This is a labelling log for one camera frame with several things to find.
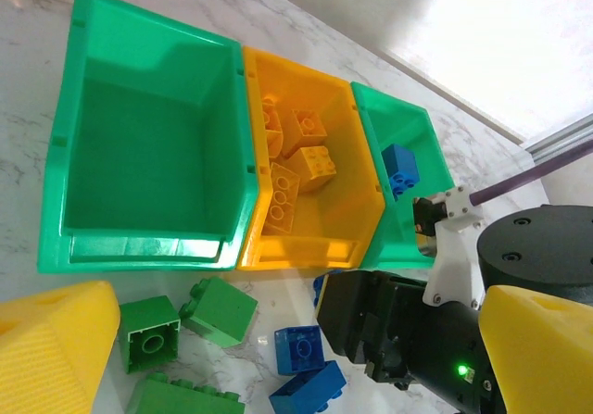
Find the marble countertop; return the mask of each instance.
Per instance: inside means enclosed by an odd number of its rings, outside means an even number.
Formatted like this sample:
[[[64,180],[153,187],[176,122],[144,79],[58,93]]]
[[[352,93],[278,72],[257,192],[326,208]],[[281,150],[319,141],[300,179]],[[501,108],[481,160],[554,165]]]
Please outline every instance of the marble countertop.
[[[425,107],[456,182],[481,187],[530,162],[517,145],[285,0],[125,1]],[[59,94],[71,6],[72,0],[0,0],[0,300],[73,282],[105,279],[113,283],[121,303],[164,294],[178,307],[192,283],[207,274],[36,272],[44,160]],[[546,202],[541,183],[534,182],[485,205],[486,221]],[[246,413],[270,413],[268,395],[288,380],[275,371],[273,332],[313,322],[312,278],[306,275],[292,270],[225,274],[225,279],[259,301],[246,342],[221,350],[183,330],[179,359],[161,369],[174,378],[239,393],[247,404]],[[331,358],[329,346],[325,351]],[[337,360],[348,386],[326,412],[454,412],[420,386],[402,393],[390,385],[374,383],[362,367],[344,358]],[[143,376],[125,375],[120,352],[114,347],[94,412],[123,412],[133,386]]]

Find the yellow triangular block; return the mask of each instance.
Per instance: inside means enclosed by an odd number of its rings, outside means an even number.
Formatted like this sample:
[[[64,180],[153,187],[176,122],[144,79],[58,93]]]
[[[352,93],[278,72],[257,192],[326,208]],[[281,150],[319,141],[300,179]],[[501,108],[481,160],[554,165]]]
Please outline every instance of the yellow triangular block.
[[[480,333],[509,414],[593,412],[593,307],[493,286]]]
[[[89,413],[120,308],[108,282],[0,303],[0,413]]]

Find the white mount bracket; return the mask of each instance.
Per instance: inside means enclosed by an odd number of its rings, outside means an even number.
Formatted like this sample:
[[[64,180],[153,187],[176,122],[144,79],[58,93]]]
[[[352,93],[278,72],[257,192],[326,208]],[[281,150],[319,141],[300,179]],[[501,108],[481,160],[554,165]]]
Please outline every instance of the white mount bracket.
[[[445,202],[448,218],[435,224],[436,259],[423,302],[436,307],[459,301],[478,309],[485,295],[477,254],[482,208],[472,205],[470,191],[463,185],[438,194],[432,201]]]

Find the green storage bin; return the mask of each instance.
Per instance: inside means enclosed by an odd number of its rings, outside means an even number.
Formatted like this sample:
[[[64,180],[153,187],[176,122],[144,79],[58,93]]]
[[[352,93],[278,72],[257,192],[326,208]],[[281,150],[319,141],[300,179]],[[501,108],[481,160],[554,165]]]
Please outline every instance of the green storage bin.
[[[241,45],[75,0],[40,272],[227,270],[258,195]]]
[[[421,107],[357,82],[352,82],[352,91],[385,197],[385,212],[360,268],[431,268],[435,260],[421,254],[416,242],[412,199],[450,189],[453,180],[428,113]],[[420,182],[401,195],[398,201],[391,194],[381,156],[381,152],[391,144],[412,150],[420,173]]]

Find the green led light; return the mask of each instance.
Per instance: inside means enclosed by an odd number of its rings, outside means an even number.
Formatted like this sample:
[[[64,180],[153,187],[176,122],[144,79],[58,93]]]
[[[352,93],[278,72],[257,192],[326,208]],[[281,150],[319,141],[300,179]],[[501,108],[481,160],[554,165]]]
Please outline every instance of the green led light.
[[[459,374],[461,377],[463,377],[465,374],[467,374],[469,370],[470,370],[470,369],[469,369],[467,366],[465,366],[465,365],[459,365],[459,366],[457,367],[457,373],[458,373],[458,374]]]

